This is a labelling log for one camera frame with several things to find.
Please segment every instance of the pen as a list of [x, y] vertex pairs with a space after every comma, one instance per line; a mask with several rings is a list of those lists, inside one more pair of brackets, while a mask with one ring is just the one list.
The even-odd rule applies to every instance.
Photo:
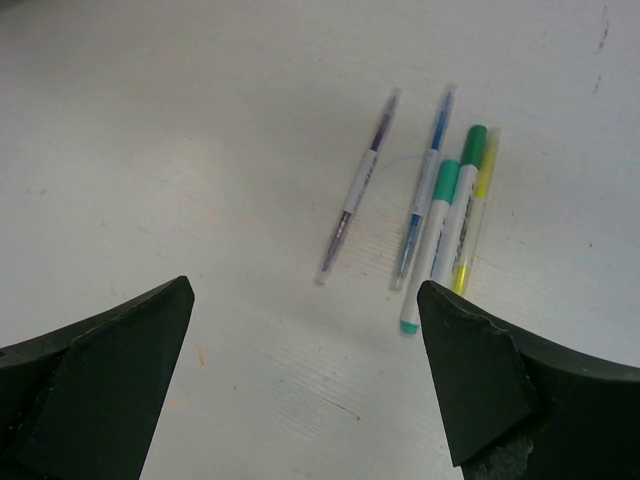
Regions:
[[384, 138], [386, 137], [387, 132], [391, 127], [391, 122], [393, 121], [393, 117], [395, 115], [399, 97], [400, 90], [394, 89], [391, 93], [391, 97], [389, 97], [389, 100], [387, 101], [384, 113], [382, 115], [382, 120], [380, 121], [380, 125], [378, 126], [378, 130], [376, 131], [373, 140], [371, 141], [371, 146], [369, 147], [369, 150], [367, 150], [367, 152], [364, 154], [362, 162], [360, 163], [360, 168], [358, 169], [358, 173], [356, 174], [356, 177], [351, 184], [349, 194], [347, 195], [347, 198], [344, 201], [344, 205], [342, 206], [342, 214], [340, 215], [338, 224], [336, 225], [333, 235], [331, 236], [329, 247], [327, 248], [327, 253], [325, 254], [322, 261], [320, 273], [316, 277], [316, 282], [321, 285], [324, 285], [327, 275], [329, 274], [329, 270], [331, 269], [331, 265], [333, 265], [336, 257], [338, 256], [340, 247], [342, 246], [344, 238], [347, 235], [349, 223], [358, 211], [358, 207], [360, 206], [360, 202], [362, 201], [364, 192], [367, 189], [367, 185], [369, 185], [369, 180], [371, 180], [373, 170], [376, 168], [376, 163], [378, 163], [378, 153], [380, 152], [382, 142], [384, 141]]
[[482, 159], [482, 166], [478, 172], [478, 185], [476, 186], [476, 195], [473, 201], [473, 208], [469, 216], [469, 222], [466, 237], [460, 249], [460, 255], [456, 260], [455, 278], [453, 281], [453, 291], [458, 295], [464, 296], [469, 282], [471, 267], [473, 266], [473, 257], [476, 254], [478, 238], [480, 237], [480, 227], [482, 219], [487, 207], [487, 194], [491, 186], [491, 177], [493, 176], [493, 168], [498, 155], [498, 147], [500, 144], [500, 129], [492, 128], [489, 130], [487, 138], [487, 147]]
[[420, 314], [418, 312], [418, 290], [422, 282], [431, 278], [431, 268], [435, 257], [438, 242], [444, 230], [449, 206], [453, 199], [453, 192], [458, 180], [458, 170], [460, 163], [458, 160], [444, 160], [438, 170], [438, 179], [433, 189], [433, 198], [429, 205], [427, 221], [422, 233], [420, 247], [416, 262], [411, 272], [407, 295], [404, 298], [402, 312], [400, 313], [400, 331], [407, 335], [414, 335], [420, 325]]
[[464, 240], [466, 221], [473, 205], [473, 192], [486, 140], [487, 127], [474, 125], [469, 129], [464, 144], [453, 203], [449, 209], [431, 272], [431, 279], [447, 288], [451, 286], [454, 262], [461, 242]]
[[427, 211], [429, 196], [433, 191], [433, 185], [436, 180], [438, 162], [440, 160], [440, 147], [442, 145], [444, 134], [447, 131], [451, 110], [453, 109], [454, 94], [455, 85], [449, 85], [447, 87], [447, 93], [445, 94], [444, 101], [442, 102], [440, 112], [438, 113], [438, 120], [433, 132], [431, 145], [424, 153], [422, 174], [420, 175], [418, 188], [413, 200], [413, 207], [411, 209], [411, 220], [409, 221], [409, 228], [407, 229], [404, 246], [402, 247], [402, 254], [398, 260], [398, 272], [393, 285], [395, 290], [402, 290], [402, 283], [404, 282], [407, 272], [409, 271], [409, 266], [411, 265], [413, 251], [416, 247], [418, 236], [420, 235], [422, 219]]

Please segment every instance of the marker cap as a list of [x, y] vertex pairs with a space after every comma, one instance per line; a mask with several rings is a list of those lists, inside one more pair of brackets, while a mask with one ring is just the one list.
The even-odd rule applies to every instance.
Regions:
[[462, 151], [462, 165], [473, 165], [480, 169], [482, 165], [482, 156], [484, 154], [484, 145], [487, 141], [487, 127], [484, 125], [474, 125], [467, 133], [467, 140], [464, 143]]
[[460, 163], [458, 163], [458, 160], [448, 158], [442, 161], [440, 170], [438, 170], [436, 187], [433, 189], [433, 200], [444, 200], [451, 205], [456, 183], [458, 182], [459, 170]]

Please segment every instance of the blue marker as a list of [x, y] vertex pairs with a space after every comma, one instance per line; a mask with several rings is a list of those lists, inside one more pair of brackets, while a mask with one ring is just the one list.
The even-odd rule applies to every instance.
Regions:
[[431, 192], [433, 191], [437, 176], [436, 174], [438, 172], [440, 147], [442, 146], [442, 140], [444, 138], [445, 132], [447, 131], [449, 117], [451, 116], [451, 110], [453, 109], [453, 97], [455, 94], [455, 88], [455, 85], [449, 85], [447, 87], [447, 93], [444, 96], [442, 108], [440, 109], [440, 112], [438, 114], [436, 129], [433, 132], [433, 140], [431, 141], [431, 146], [424, 153], [422, 175], [420, 176], [416, 196], [413, 200], [411, 220], [409, 222], [409, 228], [405, 237], [402, 255], [400, 255], [398, 261], [398, 273], [393, 284], [393, 288], [395, 290], [402, 290], [402, 283], [404, 282], [404, 279], [407, 277], [407, 273], [409, 272], [409, 266], [411, 265], [413, 251], [416, 248], [418, 235], [420, 234], [422, 219], [427, 212], [427, 203], [429, 202], [429, 198], [431, 197]]

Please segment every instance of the yellow highlighter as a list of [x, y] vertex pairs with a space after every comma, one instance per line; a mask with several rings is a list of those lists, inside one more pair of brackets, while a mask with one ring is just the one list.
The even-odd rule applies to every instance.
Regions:
[[462, 243], [462, 248], [460, 249], [460, 254], [458, 255], [454, 268], [453, 285], [451, 288], [455, 293], [462, 296], [464, 296], [467, 290], [467, 283], [469, 282], [469, 275], [471, 273], [471, 267], [473, 266], [473, 257], [476, 254], [476, 246], [478, 245], [478, 238], [480, 237], [482, 217], [484, 217], [484, 211], [487, 206], [487, 193], [489, 192], [489, 185], [491, 184], [491, 177], [493, 176], [493, 167], [495, 166], [496, 156], [498, 154], [500, 132], [501, 130], [499, 128], [492, 128], [489, 131], [484, 157], [480, 170], [478, 171], [473, 206], [469, 214], [469, 219], [466, 222], [467, 228], [464, 242]]

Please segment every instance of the orange mark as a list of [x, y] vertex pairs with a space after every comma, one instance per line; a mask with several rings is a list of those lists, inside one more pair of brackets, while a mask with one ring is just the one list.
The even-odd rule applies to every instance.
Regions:
[[202, 345], [196, 345], [198, 349], [198, 361], [200, 362], [200, 368], [204, 367], [209, 361], [209, 352]]

